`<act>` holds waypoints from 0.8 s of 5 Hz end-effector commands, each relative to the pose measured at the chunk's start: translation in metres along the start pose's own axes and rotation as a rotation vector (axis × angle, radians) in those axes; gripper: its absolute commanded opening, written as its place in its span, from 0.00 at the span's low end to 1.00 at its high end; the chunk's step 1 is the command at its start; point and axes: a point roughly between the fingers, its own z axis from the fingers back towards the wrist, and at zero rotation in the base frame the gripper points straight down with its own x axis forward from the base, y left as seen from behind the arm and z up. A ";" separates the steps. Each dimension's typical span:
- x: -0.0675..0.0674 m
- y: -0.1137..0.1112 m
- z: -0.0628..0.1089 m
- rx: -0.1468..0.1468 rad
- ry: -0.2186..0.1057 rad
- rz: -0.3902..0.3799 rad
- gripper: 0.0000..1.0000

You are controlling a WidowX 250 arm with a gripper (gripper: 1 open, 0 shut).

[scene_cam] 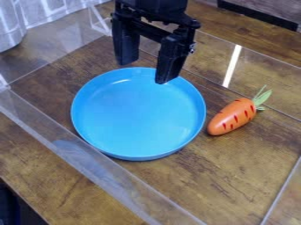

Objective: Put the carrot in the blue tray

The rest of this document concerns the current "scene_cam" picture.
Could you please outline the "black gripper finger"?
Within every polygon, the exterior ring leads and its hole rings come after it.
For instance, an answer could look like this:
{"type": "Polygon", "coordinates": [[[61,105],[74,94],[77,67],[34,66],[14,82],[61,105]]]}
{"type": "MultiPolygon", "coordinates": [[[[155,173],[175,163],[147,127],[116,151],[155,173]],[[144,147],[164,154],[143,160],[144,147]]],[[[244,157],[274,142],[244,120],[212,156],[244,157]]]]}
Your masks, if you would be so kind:
{"type": "Polygon", "coordinates": [[[155,83],[164,84],[177,77],[185,58],[193,52],[195,30],[179,27],[160,41],[155,83]]]}
{"type": "Polygon", "coordinates": [[[130,21],[113,13],[110,15],[110,34],[116,62],[126,65],[139,59],[140,36],[130,27],[130,21]]]}

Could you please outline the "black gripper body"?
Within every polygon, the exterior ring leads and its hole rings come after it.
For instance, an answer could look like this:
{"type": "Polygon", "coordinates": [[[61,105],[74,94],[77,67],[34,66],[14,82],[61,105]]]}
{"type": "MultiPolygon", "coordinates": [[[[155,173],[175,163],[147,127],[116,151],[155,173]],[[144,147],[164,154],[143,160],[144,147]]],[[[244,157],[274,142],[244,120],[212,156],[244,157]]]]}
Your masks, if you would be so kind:
{"type": "Polygon", "coordinates": [[[160,42],[169,34],[183,43],[191,43],[199,22],[185,13],[188,0],[114,0],[112,17],[112,38],[122,42],[129,35],[143,36],[160,42]],[[168,33],[140,21],[175,24],[177,29],[168,33]]]}

